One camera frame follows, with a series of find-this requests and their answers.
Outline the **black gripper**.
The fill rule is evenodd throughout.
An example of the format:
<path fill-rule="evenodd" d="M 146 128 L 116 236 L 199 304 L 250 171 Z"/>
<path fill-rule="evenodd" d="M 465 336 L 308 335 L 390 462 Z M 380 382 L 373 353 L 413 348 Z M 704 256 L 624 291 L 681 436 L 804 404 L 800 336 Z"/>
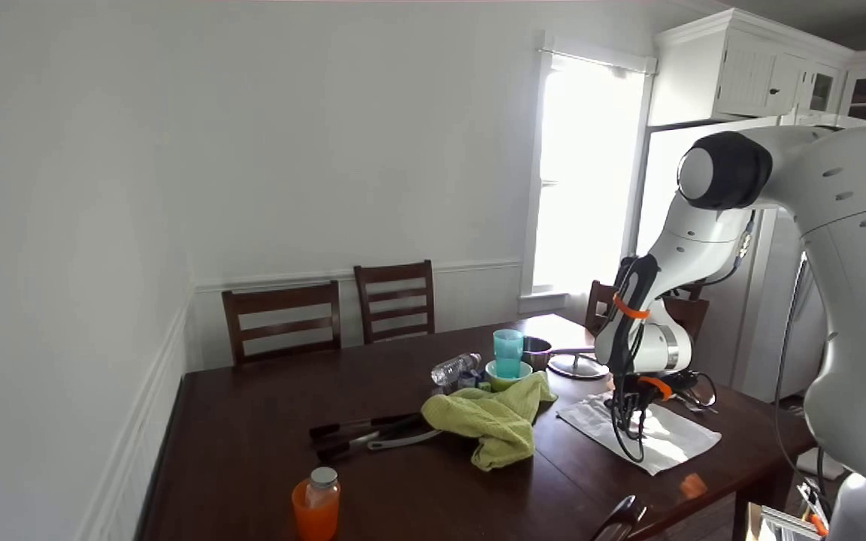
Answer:
<path fill-rule="evenodd" d="M 648 457 L 648 448 L 644 448 L 648 436 L 644 436 L 644 420 L 632 425 L 632 419 L 657 401 L 658 401 L 658 389 L 649 375 L 620 375 L 613 382 L 613 393 L 609 397 L 613 438 L 620 448 L 626 448 L 626 436 L 636 443 L 636 462 L 644 462 Z"/>

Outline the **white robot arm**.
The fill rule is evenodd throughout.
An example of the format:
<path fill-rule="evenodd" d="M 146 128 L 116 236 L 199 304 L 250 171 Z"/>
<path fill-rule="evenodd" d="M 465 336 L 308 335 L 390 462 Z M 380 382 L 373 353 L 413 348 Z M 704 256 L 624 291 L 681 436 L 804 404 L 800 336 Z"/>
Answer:
<path fill-rule="evenodd" d="M 753 291 L 783 300 L 806 264 L 828 317 L 806 425 L 820 451 L 848 465 L 831 541 L 866 541 L 866 128 L 753 128 L 711 132 L 685 150 L 664 229 L 613 282 L 613 313 L 599 335 L 617 382 L 609 416 L 632 432 L 632 416 L 652 401 L 648 382 L 688 367 L 693 347 L 675 335 L 662 297 L 725 277 L 745 220 L 760 212 L 786 217 L 790 232 L 755 251 L 764 275 Z"/>

